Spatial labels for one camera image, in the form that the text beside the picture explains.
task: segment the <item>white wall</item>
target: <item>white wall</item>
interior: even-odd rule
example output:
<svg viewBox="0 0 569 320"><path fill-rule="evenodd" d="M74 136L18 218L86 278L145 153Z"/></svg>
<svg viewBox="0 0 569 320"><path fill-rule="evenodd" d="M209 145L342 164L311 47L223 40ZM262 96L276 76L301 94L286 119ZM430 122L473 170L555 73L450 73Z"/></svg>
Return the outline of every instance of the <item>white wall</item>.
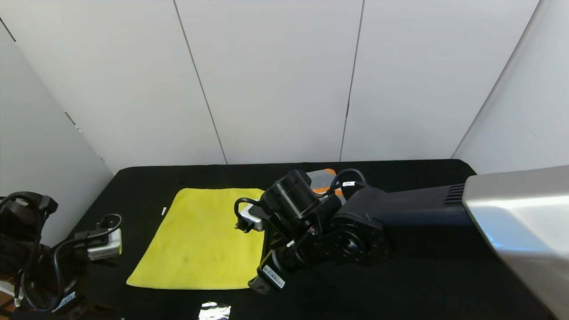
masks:
<svg viewBox="0 0 569 320"><path fill-rule="evenodd" d="M542 0L455 158L478 173L569 164L569 1Z"/></svg>
<svg viewBox="0 0 569 320"><path fill-rule="evenodd" d="M0 14L116 172L449 158L537 3L3 0Z"/></svg>
<svg viewBox="0 0 569 320"><path fill-rule="evenodd" d="M450 158L537 0L367 0L342 161Z"/></svg>
<svg viewBox="0 0 569 320"><path fill-rule="evenodd" d="M229 163L337 161L362 0L177 0Z"/></svg>
<svg viewBox="0 0 569 320"><path fill-rule="evenodd" d="M225 163L172 1L0 1L30 64L116 172Z"/></svg>
<svg viewBox="0 0 569 320"><path fill-rule="evenodd" d="M59 204L42 243L67 237L113 177L0 25L0 195L32 191Z"/></svg>

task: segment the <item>black table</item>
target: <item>black table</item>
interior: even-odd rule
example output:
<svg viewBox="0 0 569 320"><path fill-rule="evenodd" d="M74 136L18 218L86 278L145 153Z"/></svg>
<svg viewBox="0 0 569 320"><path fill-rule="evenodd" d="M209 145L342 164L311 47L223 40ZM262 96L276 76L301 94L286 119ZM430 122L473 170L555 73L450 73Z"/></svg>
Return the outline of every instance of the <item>black table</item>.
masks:
<svg viewBox="0 0 569 320"><path fill-rule="evenodd" d="M121 309L125 319L197 319L203 302L232 306L242 319L547 319L546 309L498 261L397 257L374 267L323 264L299 272L282 293L252 290L156 290L126 279L160 222L163 207L191 188L266 189L292 169L355 167L387 192L463 183L475 172L460 160L132 167L117 173L75 230L91 229L108 213L124 218L120 266L91 266L89 297ZM12 319L45 319L14 313Z"/></svg>

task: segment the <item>wire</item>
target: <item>wire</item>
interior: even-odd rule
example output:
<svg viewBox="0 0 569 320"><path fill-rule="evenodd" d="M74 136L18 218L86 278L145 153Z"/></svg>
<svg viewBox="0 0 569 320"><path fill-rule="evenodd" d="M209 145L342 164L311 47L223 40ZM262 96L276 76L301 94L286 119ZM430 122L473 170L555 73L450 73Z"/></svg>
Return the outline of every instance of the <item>wire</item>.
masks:
<svg viewBox="0 0 569 320"><path fill-rule="evenodd" d="M11 305L12 303L14 303L14 298L6 301L6 303L4 303L2 306L0 306L0 309L4 309L5 307Z"/></svg>
<svg viewBox="0 0 569 320"><path fill-rule="evenodd" d="M365 182L359 182L359 181L354 181L354 185L353 185L353 186L349 186L349 187L354 187L354 186L369 187L369 185L368 185L367 183L365 183ZM326 190L326 192L323 193L323 194L317 194L317 193L314 193L314 194L315 194L318 198L323 198L323 197L325 197L325 196L329 196L329 195L333 194L334 191L336 191L337 189L342 188L342 187L343 187L342 184L337 184L337 185L335 185L335 186L333 186L333 187L330 187L330 189Z"/></svg>
<svg viewBox="0 0 569 320"><path fill-rule="evenodd" d="M237 221L241 221L243 219L243 217L239 214L239 204L240 203L250 203L254 206L258 206L259 203L253 199L250 198L239 198L235 201L235 204L233 205L233 211L235 212L235 215L237 216Z"/></svg>
<svg viewBox="0 0 569 320"><path fill-rule="evenodd" d="M31 296L29 296L26 291L27 291L27 286L26 286L26 278L27 278L27 272L24 271L24 273L22 274L22 278L20 279L20 286L22 288L22 292L24 294L25 297L27 297L28 302L30 303L30 305L32 306L32 308L34 308L37 311L41 311L41 312L48 312L48 311L52 311L53 309L57 308L60 304L61 304L61 300L63 299L63 290L65 289L65 279L63 279L63 274L61 273L60 267L59 267L59 256L61 254L61 250L62 248L73 244L73 246L80 244L80 243L86 243L89 242L91 240L94 239L99 239L102 237L105 237L113 232L115 232L117 229L119 229L121 227L122 224L122 217L120 215L117 214L108 214L103 216L103 218L101 218L101 221L105 220L107 217L110 216L114 216L117 217L119 220L117 222L117 224L103 232L103 233L99 233L98 235L93 235L93 236L88 236L84 239L70 239L67 241L64 241L60 244L58 244L55 249L55 252L53 253L53 271L55 272L55 277L56 277L56 281L57 281L57 296L55 301L53 301L53 303L51 303L49 305L49 307L39 307L38 304L33 300L33 298Z"/></svg>
<svg viewBox="0 0 569 320"><path fill-rule="evenodd" d="M364 174L361 173L360 170L354 169L354 168L348 168L348 169L344 169L344 170L338 172L338 174L337 174L337 175L334 177L334 179L332 180L332 183L330 183L330 188L332 188L332 187L338 182L338 179L340 179L340 177L341 177L343 174L347 173L347 172L353 172L353 173L357 174L357 175L360 177L360 180L361 180L363 183L367 183L367 182L368 182L368 181L365 179Z"/></svg>

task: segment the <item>label sticker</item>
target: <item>label sticker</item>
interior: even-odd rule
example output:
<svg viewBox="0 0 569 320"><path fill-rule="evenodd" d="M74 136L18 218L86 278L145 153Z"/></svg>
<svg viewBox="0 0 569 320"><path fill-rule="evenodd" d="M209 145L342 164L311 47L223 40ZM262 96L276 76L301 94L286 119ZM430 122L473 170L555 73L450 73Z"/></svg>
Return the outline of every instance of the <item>label sticker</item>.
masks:
<svg viewBox="0 0 569 320"><path fill-rule="evenodd" d="M285 286L285 281L279 277L279 275L274 272L269 265L265 265L263 267L263 272L272 279L272 281L279 286L279 288L283 288Z"/></svg>
<svg viewBox="0 0 569 320"><path fill-rule="evenodd" d="M69 303L69 301L75 299L75 291L72 293L69 293L67 295L67 297L63 298L63 300L61 300L61 303L59 304L59 306L57 306L57 308L55 308L52 312L55 312L57 309L63 307L64 305L66 305L67 303Z"/></svg>

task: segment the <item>yellow towel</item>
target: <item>yellow towel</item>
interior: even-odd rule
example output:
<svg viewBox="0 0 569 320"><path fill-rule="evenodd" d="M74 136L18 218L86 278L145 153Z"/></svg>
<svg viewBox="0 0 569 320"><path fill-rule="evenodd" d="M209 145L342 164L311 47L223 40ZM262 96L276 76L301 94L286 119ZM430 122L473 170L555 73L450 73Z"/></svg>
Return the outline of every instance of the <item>yellow towel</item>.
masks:
<svg viewBox="0 0 569 320"><path fill-rule="evenodd" d="M262 194L259 189L180 190L126 283L155 289L247 288L257 275L264 232L234 229L233 203Z"/></svg>

